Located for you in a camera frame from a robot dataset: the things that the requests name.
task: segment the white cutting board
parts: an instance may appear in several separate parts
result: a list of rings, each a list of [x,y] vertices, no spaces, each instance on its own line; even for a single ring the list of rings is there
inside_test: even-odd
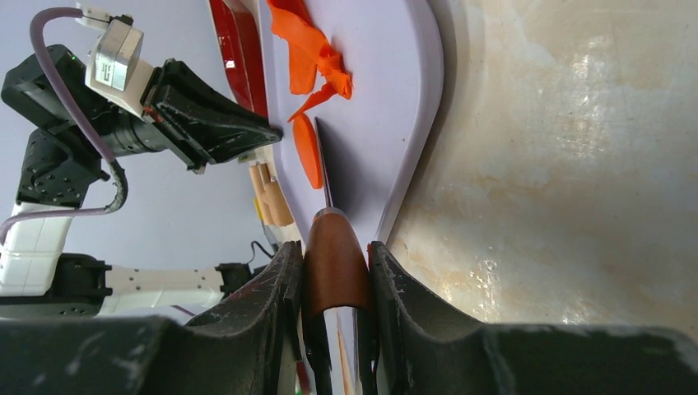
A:
[[[284,131],[283,140],[274,146],[274,160],[306,241],[325,201],[322,190],[310,187],[286,120],[307,96],[289,92],[286,41],[271,32],[267,3],[258,4],[269,120]],[[343,145],[341,156],[327,158],[335,170],[341,169],[339,177],[330,179],[333,198],[347,213],[361,245],[386,241],[441,99],[444,57],[434,15],[426,0],[305,4],[315,26],[342,53],[354,82],[351,100],[335,95],[307,112],[311,119],[323,120],[323,138],[333,146]],[[318,75],[316,90],[323,84]]]

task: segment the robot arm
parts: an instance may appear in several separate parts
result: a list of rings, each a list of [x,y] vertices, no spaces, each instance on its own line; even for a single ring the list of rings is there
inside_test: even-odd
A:
[[[62,45],[48,50],[78,106],[117,157],[170,150],[188,170],[201,174],[206,165],[225,163],[281,139],[266,118],[215,92],[183,62],[171,59],[153,67],[140,59],[143,33],[133,28],[130,16],[81,9],[85,17],[79,22],[104,31],[88,64]],[[2,101],[37,127],[27,144],[12,214],[80,208],[89,186],[109,176],[34,55],[7,73]],[[71,222],[70,217],[42,218],[11,228],[0,250],[1,305],[23,306],[30,315],[109,314],[175,303],[212,306],[226,293],[226,282],[236,281],[220,268],[134,271],[102,263],[95,274],[100,265],[91,263],[87,266],[94,278],[72,284],[74,276],[65,277],[70,264],[63,261],[74,262],[75,256],[64,259],[62,254]],[[88,296],[73,295],[88,288]],[[65,309],[77,303],[64,303],[66,297],[91,299]],[[44,307],[32,309],[32,304]],[[0,309],[0,316],[25,314],[11,310]]]

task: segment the purple cable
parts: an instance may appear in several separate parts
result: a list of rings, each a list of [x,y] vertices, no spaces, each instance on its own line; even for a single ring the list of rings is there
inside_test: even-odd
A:
[[[61,100],[70,116],[75,120],[75,124],[80,128],[85,135],[87,141],[92,144],[98,154],[107,162],[114,176],[114,184],[117,186],[118,192],[114,200],[106,207],[89,208],[79,210],[58,210],[58,211],[39,211],[26,212],[8,218],[0,225],[0,244],[5,244],[7,233],[13,225],[19,221],[35,220],[40,218],[56,218],[65,216],[101,216],[117,211],[126,202],[128,195],[128,184],[126,182],[126,174],[116,161],[114,152],[109,148],[100,134],[92,127],[92,124],[87,119],[80,107],[78,107],[75,99],[72,98],[65,82],[58,74],[58,70],[51,61],[51,55],[46,49],[44,42],[44,27],[49,21],[58,18],[82,18],[82,11],[72,7],[56,7],[48,8],[36,14],[31,20],[29,26],[29,35],[31,46],[36,53],[36,60],[39,61],[41,69],[44,71],[46,78],[56,92],[56,96]]]

